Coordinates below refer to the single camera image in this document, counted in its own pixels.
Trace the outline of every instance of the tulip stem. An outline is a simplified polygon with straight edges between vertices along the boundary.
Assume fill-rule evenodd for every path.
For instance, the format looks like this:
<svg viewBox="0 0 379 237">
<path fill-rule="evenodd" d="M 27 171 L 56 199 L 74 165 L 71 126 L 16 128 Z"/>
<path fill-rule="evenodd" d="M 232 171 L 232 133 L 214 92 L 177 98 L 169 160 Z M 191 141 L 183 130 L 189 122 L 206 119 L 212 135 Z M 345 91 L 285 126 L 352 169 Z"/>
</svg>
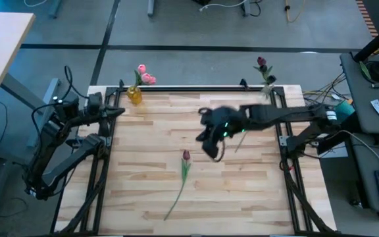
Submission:
<svg viewBox="0 0 379 237">
<path fill-rule="evenodd" d="M 174 205 L 172 205 L 172 207 L 170 208 L 168 214 L 166 214 L 166 216 L 164 217 L 163 221 L 165 221 L 166 219 L 168 219 L 168 217 L 169 217 L 170 213 L 172 212 L 172 210 L 174 209 L 176 203 L 178 203 L 178 200 L 179 200 L 179 197 L 181 196 L 182 190 L 184 190 L 184 185 L 185 185 L 185 181 L 186 180 L 187 179 L 185 178 L 185 180 L 182 181 L 182 186 L 181 186 L 181 190 L 179 191 L 178 197 L 176 197 Z"/>
</svg>

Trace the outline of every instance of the table leg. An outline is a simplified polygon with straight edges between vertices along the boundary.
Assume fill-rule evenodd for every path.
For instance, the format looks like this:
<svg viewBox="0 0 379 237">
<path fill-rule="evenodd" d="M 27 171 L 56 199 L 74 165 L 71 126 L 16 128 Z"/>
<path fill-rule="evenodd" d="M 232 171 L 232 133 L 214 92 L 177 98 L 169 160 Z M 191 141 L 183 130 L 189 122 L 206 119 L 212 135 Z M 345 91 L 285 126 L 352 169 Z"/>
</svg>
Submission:
<svg viewBox="0 0 379 237">
<path fill-rule="evenodd" d="M 244 16 L 245 17 L 249 16 L 251 14 L 251 5 L 249 3 L 249 0 L 247 0 L 247 1 L 245 1 L 243 3 L 243 7 L 245 7 L 245 14 L 244 14 Z"/>
<path fill-rule="evenodd" d="M 153 16 L 154 8 L 155 8 L 155 0 L 149 0 L 149 6 L 147 8 L 147 15 L 149 17 Z"/>
<path fill-rule="evenodd" d="M 36 109 L 42 105 L 45 105 L 45 102 L 43 102 L 42 99 L 32 93 L 26 86 L 13 78 L 9 73 L 5 75 L 4 80 L 1 83 L 1 88 L 31 109 Z"/>
<path fill-rule="evenodd" d="M 49 9 L 49 16 L 56 19 L 58 17 L 58 10 L 61 5 L 61 0 L 53 0 L 51 8 Z"/>
<path fill-rule="evenodd" d="M 46 90 L 46 94 L 43 97 L 43 100 L 40 99 L 37 95 L 32 93 L 26 86 L 21 84 L 18 80 L 13 78 L 9 73 L 5 76 L 3 82 L 1 83 L 1 88 L 3 88 L 6 92 L 10 93 L 12 96 L 17 98 L 23 104 L 27 105 L 31 109 L 36 109 L 41 107 L 42 105 L 49 104 L 55 96 L 55 92 L 57 91 L 58 86 L 61 84 L 61 81 L 58 78 L 52 79 L 49 84 L 48 89 Z M 43 125 L 49 118 L 52 113 L 52 107 L 46 107 L 44 109 L 38 110 L 36 121 L 38 124 L 39 130 L 42 129 Z M 33 128 L 33 132 L 30 135 L 30 138 L 27 142 L 27 146 L 34 147 L 36 144 L 36 140 L 38 135 Z"/>
</svg>

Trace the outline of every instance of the pink tulip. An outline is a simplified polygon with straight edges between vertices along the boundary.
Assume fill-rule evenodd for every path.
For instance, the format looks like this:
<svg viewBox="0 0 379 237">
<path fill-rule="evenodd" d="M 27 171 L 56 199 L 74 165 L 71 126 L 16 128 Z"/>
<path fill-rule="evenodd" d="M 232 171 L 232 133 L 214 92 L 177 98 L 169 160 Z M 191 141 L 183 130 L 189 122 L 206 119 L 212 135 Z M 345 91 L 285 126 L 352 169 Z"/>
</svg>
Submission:
<svg viewBox="0 0 379 237">
<path fill-rule="evenodd" d="M 145 74 L 145 65 L 139 65 L 138 72 L 140 73 L 140 75 Z"/>
<path fill-rule="evenodd" d="M 144 82 L 144 84 L 150 84 L 151 82 L 151 76 L 148 73 L 145 73 L 141 75 L 141 80 Z"/>
<path fill-rule="evenodd" d="M 154 85 L 156 84 L 156 78 L 154 76 L 151 77 L 150 82 L 148 83 L 149 85 Z"/>
</svg>

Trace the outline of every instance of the flower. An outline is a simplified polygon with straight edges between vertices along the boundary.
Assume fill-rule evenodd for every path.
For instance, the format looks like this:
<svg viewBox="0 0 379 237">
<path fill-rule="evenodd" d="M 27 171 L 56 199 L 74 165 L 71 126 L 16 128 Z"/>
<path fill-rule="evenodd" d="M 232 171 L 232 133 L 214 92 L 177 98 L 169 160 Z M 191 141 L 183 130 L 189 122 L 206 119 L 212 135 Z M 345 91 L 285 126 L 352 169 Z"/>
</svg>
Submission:
<svg viewBox="0 0 379 237">
<path fill-rule="evenodd" d="M 149 83 L 151 82 L 151 76 L 150 76 L 150 74 L 148 74 L 148 73 L 142 74 L 142 75 L 141 75 L 141 80 L 142 80 L 145 84 L 149 84 Z"/>
<path fill-rule="evenodd" d="M 187 181 L 188 173 L 189 173 L 190 168 L 191 168 L 191 163 L 189 162 L 190 158 L 191 158 L 190 152 L 188 150 L 184 150 L 184 153 L 182 154 L 182 159 L 181 159 L 182 186 L 181 186 L 181 189 L 178 193 L 178 197 L 176 197 L 174 204 L 169 209 L 169 212 L 166 214 L 163 221 L 168 219 L 168 217 L 169 217 L 170 213 L 172 212 L 172 210 L 174 209 L 176 203 L 178 203 L 179 197 L 182 194 L 182 190 L 184 190 L 185 182 Z"/>
<path fill-rule="evenodd" d="M 258 57 L 257 63 L 258 63 L 259 66 L 264 66 L 264 65 L 266 65 L 267 62 L 266 62 L 266 60 L 264 58 Z"/>
<path fill-rule="evenodd" d="M 156 84 L 156 78 L 155 78 L 154 76 L 152 76 L 150 82 L 147 83 L 147 84 L 149 84 L 149 85 L 154 85 L 154 84 Z"/>
<path fill-rule="evenodd" d="M 145 74 L 145 65 L 138 66 L 138 72 L 142 75 Z"/>
<path fill-rule="evenodd" d="M 190 152 L 188 150 L 184 150 L 184 153 L 182 154 L 182 158 L 186 161 L 189 161 L 191 158 Z"/>
</svg>

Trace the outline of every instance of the floor mat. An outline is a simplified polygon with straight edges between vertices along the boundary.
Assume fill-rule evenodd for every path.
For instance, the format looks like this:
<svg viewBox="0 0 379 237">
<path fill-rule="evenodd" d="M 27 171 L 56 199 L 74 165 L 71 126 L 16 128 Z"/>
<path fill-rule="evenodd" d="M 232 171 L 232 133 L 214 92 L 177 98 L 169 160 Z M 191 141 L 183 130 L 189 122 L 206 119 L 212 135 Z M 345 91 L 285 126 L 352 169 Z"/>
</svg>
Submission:
<svg viewBox="0 0 379 237">
<path fill-rule="evenodd" d="M 373 37 L 379 34 L 379 1 L 356 0 L 369 32 Z"/>
</svg>

